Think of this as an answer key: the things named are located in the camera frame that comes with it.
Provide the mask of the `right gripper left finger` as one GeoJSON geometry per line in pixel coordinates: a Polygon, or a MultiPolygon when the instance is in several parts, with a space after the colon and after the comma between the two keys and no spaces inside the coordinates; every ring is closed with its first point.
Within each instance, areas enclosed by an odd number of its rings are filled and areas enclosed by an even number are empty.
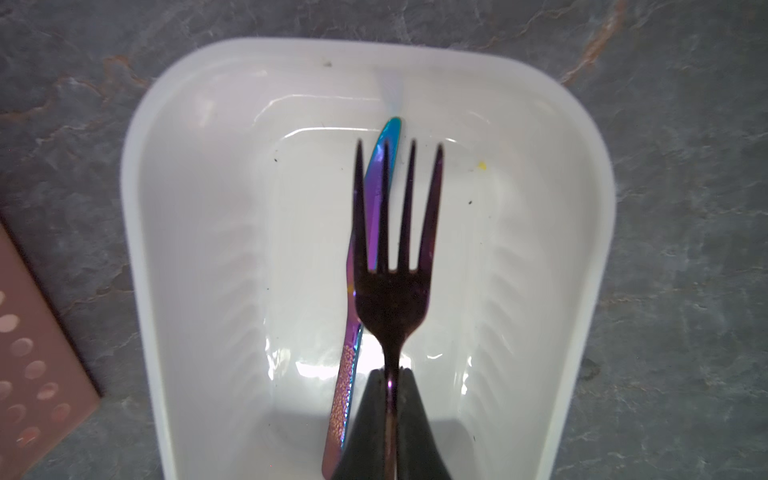
{"type": "Polygon", "coordinates": [[[381,369],[368,376],[333,480],[382,480],[385,476],[386,383],[381,369]]]}

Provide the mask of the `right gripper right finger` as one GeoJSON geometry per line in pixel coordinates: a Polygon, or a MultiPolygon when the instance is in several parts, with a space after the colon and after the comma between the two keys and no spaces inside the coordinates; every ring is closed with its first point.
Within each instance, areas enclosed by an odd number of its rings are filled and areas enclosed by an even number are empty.
{"type": "Polygon", "coordinates": [[[411,369],[401,368],[397,393],[397,478],[450,480],[411,369]]]}

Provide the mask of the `iridescent purple knife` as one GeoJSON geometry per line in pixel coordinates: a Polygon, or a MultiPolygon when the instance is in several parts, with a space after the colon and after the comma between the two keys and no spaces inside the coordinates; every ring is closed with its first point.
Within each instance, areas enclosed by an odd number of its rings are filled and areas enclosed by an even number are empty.
{"type": "MultiPolygon", "coordinates": [[[[382,204],[382,173],[384,168],[393,169],[396,164],[401,129],[402,119],[399,117],[393,117],[386,122],[375,143],[364,176],[367,242],[368,252],[371,254],[375,252],[378,246],[378,220],[382,204]]],[[[326,479],[333,476],[344,449],[363,335],[363,325],[359,321],[354,305],[353,261],[354,245],[350,244],[346,262],[347,315],[344,340],[321,466],[322,475],[326,479]]]]}

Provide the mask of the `dark iridescent fork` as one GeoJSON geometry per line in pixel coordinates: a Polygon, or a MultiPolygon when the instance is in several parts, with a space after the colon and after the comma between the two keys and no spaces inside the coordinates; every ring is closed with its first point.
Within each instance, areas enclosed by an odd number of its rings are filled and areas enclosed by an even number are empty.
{"type": "Polygon", "coordinates": [[[383,477],[394,479],[397,465],[397,396],[400,355],[408,337],[424,322],[429,308],[434,250],[444,171],[444,146],[439,144],[433,166],[419,246],[418,265],[410,261],[411,214],[416,147],[408,163],[397,268],[389,268],[389,167],[382,170],[382,204],[378,223],[376,265],[368,265],[362,146],[356,149],[353,182],[354,297],[357,315],[379,342],[384,355],[385,420],[383,477]]]}

